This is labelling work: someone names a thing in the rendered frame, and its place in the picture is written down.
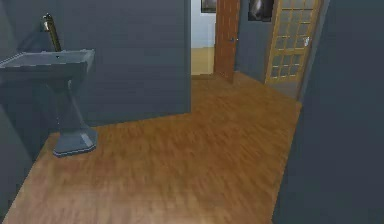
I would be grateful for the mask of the grey pedestal sink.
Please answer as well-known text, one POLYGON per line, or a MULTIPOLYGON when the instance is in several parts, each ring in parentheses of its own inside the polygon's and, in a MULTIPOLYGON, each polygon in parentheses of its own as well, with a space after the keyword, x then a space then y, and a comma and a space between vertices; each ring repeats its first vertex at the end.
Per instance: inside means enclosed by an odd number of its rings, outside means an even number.
POLYGON ((93 151, 98 134, 83 119, 73 83, 89 74, 94 49, 21 52, 0 62, 0 84, 43 82, 54 93, 59 138, 56 157, 93 151))

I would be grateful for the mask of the dark framed wall picture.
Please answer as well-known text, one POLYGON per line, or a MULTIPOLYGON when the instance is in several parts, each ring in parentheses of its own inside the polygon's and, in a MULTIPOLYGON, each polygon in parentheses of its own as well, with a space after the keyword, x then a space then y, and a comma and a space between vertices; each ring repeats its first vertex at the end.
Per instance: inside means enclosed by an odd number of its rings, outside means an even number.
POLYGON ((248 20, 270 22, 274 0, 249 0, 248 20))
POLYGON ((202 13, 215 13, 217 7, 217 0, 201 0, 202 13))

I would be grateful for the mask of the light wooden glazed door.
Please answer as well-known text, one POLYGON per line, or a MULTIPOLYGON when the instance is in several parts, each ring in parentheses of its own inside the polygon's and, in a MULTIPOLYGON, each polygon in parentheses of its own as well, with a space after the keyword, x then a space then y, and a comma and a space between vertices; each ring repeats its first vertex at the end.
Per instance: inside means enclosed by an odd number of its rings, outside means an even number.
POLYGON ((299 82, 322 0, 278 0, 266 70, 266 84, 299 82), (307 47, 304 38, 310 37, 307 47))

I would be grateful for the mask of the brass sink tap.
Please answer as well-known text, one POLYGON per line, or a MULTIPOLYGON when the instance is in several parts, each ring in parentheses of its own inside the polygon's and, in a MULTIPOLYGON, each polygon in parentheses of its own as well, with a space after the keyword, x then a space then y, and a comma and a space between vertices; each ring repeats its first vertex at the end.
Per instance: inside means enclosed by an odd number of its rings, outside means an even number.
POLYGON ((57 34, 53 16, 50 13, 46 13, 43 16, 43 20, 44 20, 43 22, 44 31, 49 33, 54 50, 56 52, 60 52, 62 48, 61 48, 60 40, 57 34))

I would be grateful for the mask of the brown wooden room door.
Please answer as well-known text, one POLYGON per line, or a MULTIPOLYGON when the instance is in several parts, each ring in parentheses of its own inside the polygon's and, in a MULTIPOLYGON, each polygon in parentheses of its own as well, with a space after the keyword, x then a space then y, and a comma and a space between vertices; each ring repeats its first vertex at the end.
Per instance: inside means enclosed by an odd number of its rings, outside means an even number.
POLYGON ((234 64, 238 38, 240 0, 217 0, 215 25, 214 74, 229 83, 234 80, 234 64))

